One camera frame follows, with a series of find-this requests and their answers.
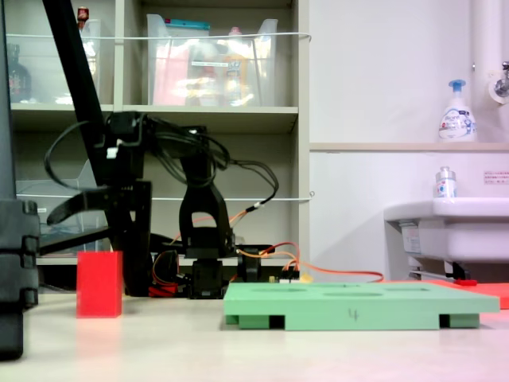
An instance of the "soap dispenser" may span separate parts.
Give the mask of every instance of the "soap dispenser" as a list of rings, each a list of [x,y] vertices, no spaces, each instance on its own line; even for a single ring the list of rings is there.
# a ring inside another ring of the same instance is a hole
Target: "soap dispenser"
[[[461,94],[466,85],[463,80],[449,82],[453,88],[453,97],[442,117],[438,138],[440,142],[476,142],[477,127],[472,110],[467,106]]]

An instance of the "handwritten number 4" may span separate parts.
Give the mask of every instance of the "handwritten number 4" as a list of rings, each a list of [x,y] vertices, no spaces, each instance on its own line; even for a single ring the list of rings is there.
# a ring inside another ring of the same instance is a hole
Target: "handwritten number 4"
[[[350,318],[353,318],[357,322],[357,318],[359,318],[359,314],[357,313],[357,309],[355,309],[355,310],[348,309],[348,316]]]

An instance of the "green foam board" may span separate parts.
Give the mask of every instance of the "green foam board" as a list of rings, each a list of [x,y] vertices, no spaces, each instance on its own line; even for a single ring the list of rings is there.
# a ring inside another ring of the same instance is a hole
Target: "green foam board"
[[[477,328],[479,313],[499,312],[497,297],[431,283],[232,283],[223,304],[240,329]]]

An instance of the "red cube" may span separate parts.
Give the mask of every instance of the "red cube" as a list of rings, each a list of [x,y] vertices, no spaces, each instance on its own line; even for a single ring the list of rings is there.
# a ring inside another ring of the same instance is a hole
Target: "red cube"
[[[122,253],[78,252],[76,316],[114,318],[122,313]]]

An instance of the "white sink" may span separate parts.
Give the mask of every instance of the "white sink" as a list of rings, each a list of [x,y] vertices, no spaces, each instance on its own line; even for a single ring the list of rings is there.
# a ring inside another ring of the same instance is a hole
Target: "white sink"
[[[449,262],[509,262],[509,198],[457,197],[390,207],[414,257]]]

